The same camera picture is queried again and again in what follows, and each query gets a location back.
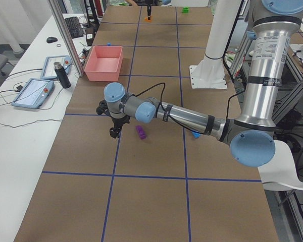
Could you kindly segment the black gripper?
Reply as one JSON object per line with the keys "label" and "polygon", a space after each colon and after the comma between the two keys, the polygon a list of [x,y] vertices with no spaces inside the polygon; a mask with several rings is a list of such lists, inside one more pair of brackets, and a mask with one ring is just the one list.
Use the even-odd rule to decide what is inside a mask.
{"label": "black gripper", "polygon": [[130,116],[125,115],[122,118],[111,117],[114,126],[110,128],[109,133],[112,138],[118,138],[124,124],[130,123]]}
{"label": "black gripper", "polygon": [[152,12],[152,5],[153,0],[145,0],[145,3],[147,4],[147,20],[151,20],[151,12]]}

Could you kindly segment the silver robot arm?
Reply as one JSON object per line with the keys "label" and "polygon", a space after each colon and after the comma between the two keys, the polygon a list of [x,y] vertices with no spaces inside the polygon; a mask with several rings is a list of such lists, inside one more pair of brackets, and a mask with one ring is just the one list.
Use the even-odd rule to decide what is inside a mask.
{"label": "silver robot arm", "polygon": [[247,33],[255,41],[255,48],[237,118],[216,118],[152,97],[142,99],[117,82],[105,86],[104,99],[96,112],[111,117],[113,138],[119,137],[123,124],[131,118],[142,123],[158,118],[215,137],[227,144],[232,156],[243,165],[262,166],[275,154],[272,113],[290,39],[300,29],[302,17],[303,1],[250,2]]}

